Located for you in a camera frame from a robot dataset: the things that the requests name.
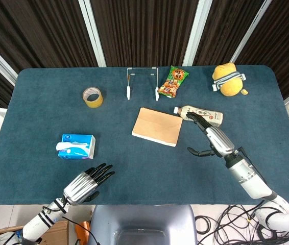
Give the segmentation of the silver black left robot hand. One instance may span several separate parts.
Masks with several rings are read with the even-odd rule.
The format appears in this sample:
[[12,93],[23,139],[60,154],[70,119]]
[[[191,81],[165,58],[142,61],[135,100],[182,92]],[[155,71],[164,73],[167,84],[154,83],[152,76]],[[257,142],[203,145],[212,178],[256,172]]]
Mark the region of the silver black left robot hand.
[[102,163],[81,172],[64,188],[64,204],[75,206],[95,199],[99,195],[98,187],[115,174],[114,171],[111,171],[112,167],[113,165]]

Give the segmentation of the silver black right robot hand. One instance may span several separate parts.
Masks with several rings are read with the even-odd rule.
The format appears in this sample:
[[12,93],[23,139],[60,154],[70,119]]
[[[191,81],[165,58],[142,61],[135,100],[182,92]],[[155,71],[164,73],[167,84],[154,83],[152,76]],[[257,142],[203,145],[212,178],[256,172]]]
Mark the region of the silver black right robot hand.
[[186,116],[194,121],[210,142],[210,149],[206,151],[199,152],[188,147],[187,150],[191,154],[197,157],[217,155],[218,157],[223,158],[234,152],[234,144],[220,128],[213,126],[204,117],[194,112],[187,112]]

